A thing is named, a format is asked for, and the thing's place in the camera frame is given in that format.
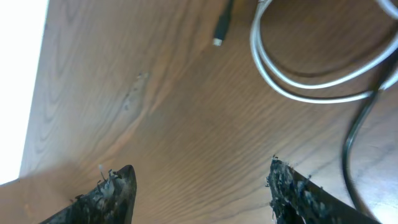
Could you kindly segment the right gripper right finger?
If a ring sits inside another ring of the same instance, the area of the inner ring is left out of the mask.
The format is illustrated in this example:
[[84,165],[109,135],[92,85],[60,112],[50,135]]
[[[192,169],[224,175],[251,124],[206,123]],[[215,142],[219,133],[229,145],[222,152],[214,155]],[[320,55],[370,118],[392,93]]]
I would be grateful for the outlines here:
[[272,158],[267,186],[277,224],[378,223],[330,195],[276,156]]

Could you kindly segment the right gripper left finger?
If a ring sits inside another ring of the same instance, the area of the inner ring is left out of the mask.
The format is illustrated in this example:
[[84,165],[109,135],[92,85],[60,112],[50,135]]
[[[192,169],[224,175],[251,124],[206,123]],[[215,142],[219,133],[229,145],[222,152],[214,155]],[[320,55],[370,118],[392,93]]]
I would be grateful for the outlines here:
[[136,173],[132,165],[110,170],[108,178],[43,223],[55,224],[131,224],[137,192]]

